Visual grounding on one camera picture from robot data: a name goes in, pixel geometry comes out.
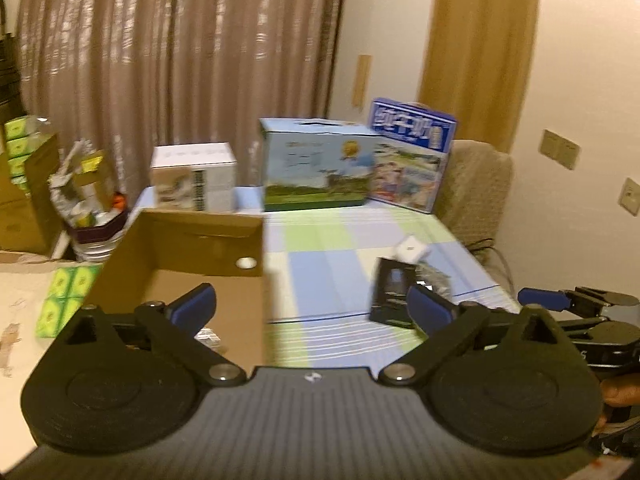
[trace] brown curtain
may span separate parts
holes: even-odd
[[[436,0],[418,100],[459,121],[456,137],[508,152],[520,117],[538,0]]]
[[[134,198],[153,147],[230,142],[258,184],[261,116],[324,116],[340,0],[22,0],[22,94]]]

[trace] stack of green packages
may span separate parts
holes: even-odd
[[[34,116],[20,117],[4,124],[6,151],[9,158],[11,182],[25,193],[29,192],[27,178],[24,176],[24,161],[39,146],[36,134],[38,120]]]
[[[60,267],[36,323],[37,337],[56,337],[82,305],[100,265]]]

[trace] beige covered chair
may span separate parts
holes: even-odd
[[[485,142],[455,140],[433,212],[467,246],[495,238],[512,177],[507,153]],[[477,257],[484,263],[485,254]]]

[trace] checkered tablecloth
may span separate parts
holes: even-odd
[[[237,188],[241,212],[259,214],[257,188]],[[147,188],[136,209],[153,207]],[[421,342],[414,330],[368,321],[381,256],[408,235],[430,245],[428,262],[451,278],[454,300],[518,306],[432,215],[379,202],[266,214],[266,272],[273,291],[273,364],[368,366],[374,375]]]

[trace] white circular hole in box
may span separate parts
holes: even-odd
[[[249,256],[240,258],[238,261],[236,261],[236,266],[244,270],[253,269],[257,264],[258,262],[255,260],[255,258],[251,258]]]

